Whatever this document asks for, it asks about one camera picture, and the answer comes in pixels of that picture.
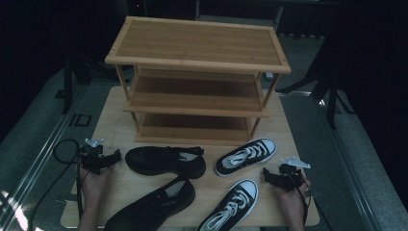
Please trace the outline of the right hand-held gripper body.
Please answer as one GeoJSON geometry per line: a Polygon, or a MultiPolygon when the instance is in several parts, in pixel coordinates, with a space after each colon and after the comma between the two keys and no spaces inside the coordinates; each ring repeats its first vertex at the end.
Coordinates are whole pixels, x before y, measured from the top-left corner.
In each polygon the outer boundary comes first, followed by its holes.
{"type": "Polygon", "coordinates": [[[302,169],[311,167],[296,157],[281,158],[279,166],[279,183],[278,186],[286,192],[290,192],[302,185],[302,169]]]}

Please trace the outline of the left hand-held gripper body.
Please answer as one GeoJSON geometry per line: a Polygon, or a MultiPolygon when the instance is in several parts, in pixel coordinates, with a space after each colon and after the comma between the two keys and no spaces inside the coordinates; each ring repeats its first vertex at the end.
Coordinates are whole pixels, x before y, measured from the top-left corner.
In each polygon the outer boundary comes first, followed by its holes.
{"type": "Polygon", "coordinates": [[[90,140],[85,139],[85,144],[80,147],[81,164],[84,169],[94,174],[100,174],[104,168],[103,139],[90,140]]]}

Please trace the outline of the black white canvas sneaker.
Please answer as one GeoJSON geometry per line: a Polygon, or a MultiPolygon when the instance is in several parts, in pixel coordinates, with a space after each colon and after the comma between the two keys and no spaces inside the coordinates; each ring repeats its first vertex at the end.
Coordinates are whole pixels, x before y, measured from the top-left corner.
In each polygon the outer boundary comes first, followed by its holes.
{"type": "Polygon", "coordinates": [[[237,182],[215,209],[198,225],[196,231],[231,231],[254,209],[258,186],[250,179],[237,182]]]}
{"type": "Polygon", "coordinates": [[[256,139],[236,148],[219,158],[215,164],[218,176],[227,177],[238,170],[270,160],[277,149],[272,139],[256,139]]]}

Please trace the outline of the black shoe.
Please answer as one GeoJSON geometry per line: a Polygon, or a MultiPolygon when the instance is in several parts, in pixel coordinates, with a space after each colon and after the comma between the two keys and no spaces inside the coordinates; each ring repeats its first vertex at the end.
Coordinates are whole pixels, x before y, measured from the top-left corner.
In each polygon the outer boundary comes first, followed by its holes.
{"type": "Polygon", "coordinates": [[[157,231],[169,217],[188,208],[194,199],[193,184],[178,176],[114,214],[104,231],[157,231]]]}
{"type": "Polygon", "coordinates": [[[204,150],[199,146],[142,146],[129,150],[125,155],[125,162],[131,170],[142,175],[174,173],[197,179],[206,170],[203,154],[204,150]]]}

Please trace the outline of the wooden shoe rack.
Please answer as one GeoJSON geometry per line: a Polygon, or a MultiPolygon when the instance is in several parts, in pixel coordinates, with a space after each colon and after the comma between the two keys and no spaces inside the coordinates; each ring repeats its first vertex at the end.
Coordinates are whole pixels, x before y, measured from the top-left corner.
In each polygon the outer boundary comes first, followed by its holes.
{"type": "Polygon", "coordinates": [[[142,142],[240,145],[268,116],[261,77],[291,73],[268,26],[129,16],[105,58],[121,74],[142,142]]]}

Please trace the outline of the person's right hand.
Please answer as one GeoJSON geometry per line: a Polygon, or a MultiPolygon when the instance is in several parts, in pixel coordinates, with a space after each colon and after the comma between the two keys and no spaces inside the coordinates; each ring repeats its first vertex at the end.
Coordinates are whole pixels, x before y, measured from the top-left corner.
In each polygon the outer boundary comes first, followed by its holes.
{"type": "Polygon", "coordinates": [[[305,175],[302,176],[302,180],[302,185],[290,192],[286,192],[285,190],[283,192],[274,191],[283,212],[286,210],[302,210],[304,212],[304,209],[306,207],[306,192],[308,191],[311,182],[306,178],[305,175]]]}

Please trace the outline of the person's left hand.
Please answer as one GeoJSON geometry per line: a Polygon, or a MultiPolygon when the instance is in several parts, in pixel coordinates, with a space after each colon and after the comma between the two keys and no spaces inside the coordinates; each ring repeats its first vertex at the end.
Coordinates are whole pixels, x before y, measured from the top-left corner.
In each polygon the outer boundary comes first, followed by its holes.
{"type": "Polygon", "coordinates": [[[98,202],[105,191],[110,175],[115,166],[110,166],[101,171],[100,174],[92,173],[80,167],[80,178],[82,182],[82,192],[87,203],[98,202]]]}

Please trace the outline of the black metal stand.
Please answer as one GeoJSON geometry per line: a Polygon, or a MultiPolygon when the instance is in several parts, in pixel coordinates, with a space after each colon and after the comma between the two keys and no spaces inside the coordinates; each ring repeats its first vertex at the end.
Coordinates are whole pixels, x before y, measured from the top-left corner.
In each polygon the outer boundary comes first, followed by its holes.
{"type": "Polygon", "coordinates": [[[63,115],[66,115],[73,103],[73,77],[80,84],[89,84],[91,77],[87,68],[87,57],[79,52],[67,55],[64,59],[64,87],[58,90],[55,97],[64,101],[63,115]]]}

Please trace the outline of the black tripod stand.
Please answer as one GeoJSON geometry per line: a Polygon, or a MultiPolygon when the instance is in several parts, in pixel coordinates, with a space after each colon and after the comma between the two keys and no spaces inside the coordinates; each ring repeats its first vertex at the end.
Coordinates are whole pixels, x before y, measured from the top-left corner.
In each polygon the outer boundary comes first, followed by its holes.
{"type": "Polygon", "coordinates": [[[344,108],[352,114],[352,111],[348,109],[338,94],[340,74],[341,72],[336,67],[336,63],[333,59],[324,55],[316,55],[302,80],[288,87],[278,89],[276,92],[288,94],[316,81],[317,83],[312,90],[311,96],[313,99],[320,101],[326,93],[329,94],[326,119],[330,127],[335,129],[337,99],[340,99],[344,108]]]}

